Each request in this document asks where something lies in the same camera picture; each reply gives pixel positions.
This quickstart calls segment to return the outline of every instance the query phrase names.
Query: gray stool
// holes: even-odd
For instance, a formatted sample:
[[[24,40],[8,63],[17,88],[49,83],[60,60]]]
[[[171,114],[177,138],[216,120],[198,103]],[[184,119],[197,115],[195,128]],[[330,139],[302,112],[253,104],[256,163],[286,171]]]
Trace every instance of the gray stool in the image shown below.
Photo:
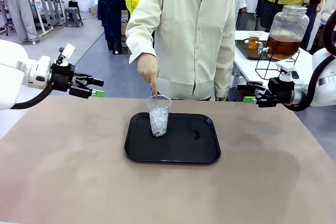
[[[84,25],[78,8],[76,7],[65,8],[65,23],[67,27],[69,25],[74,25],[75,27],[79,27],[79,23],[82,23],[82,25]]]

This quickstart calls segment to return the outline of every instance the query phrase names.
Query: plastic cup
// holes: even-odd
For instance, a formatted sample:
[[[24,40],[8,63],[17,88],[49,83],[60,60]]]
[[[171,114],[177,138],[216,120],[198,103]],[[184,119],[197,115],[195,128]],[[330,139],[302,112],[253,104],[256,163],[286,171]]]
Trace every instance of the plastic cup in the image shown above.
[[[154,136],[163,136],[167,132],[169,109],[172,100],[164,95],[149,97],[146,100],[149,109],[152,133]]]
[[[257,49],[259,46],[258,42],[259,42],[260,37],[261,37],[261,33],[255,33],[255,32],[250,33],[250,38],[248,39],[247,47],[249,49]]]

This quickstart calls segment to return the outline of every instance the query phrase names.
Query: mug of tea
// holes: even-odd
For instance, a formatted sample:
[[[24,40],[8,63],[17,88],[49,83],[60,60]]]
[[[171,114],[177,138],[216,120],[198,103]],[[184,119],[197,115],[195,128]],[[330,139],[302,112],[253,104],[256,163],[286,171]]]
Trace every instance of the mug of tea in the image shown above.
[[[257,49],[259,44],[259,39],[261,37],[261,33],[256,33],[256,32],[252,32],[250,33],[250,38],[248,39],[248,45],[247,47],[249,49]]]

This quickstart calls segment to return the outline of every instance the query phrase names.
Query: brown tabletop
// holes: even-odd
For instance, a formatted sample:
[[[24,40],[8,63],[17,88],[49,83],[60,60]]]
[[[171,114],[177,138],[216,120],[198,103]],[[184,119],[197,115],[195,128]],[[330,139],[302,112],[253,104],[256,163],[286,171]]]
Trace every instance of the brown tabletop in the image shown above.
[[[0,141],[0,221],[25,224],[335,224],[336,166],[282,106],[174,101],[215,124],[210,166],[123,153],[143,100],[49,97]]]

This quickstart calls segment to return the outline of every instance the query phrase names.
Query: jar lid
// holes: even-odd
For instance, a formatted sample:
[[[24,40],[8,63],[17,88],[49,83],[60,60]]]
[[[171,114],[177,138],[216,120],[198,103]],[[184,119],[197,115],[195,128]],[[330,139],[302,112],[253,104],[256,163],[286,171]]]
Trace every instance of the jar lid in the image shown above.
[[[285,5],[282,10],[287,10],[290,12],[299,12],[299,13],[306,13],[307,12],[307,8],[304,6],[300,6],[300,5]]]

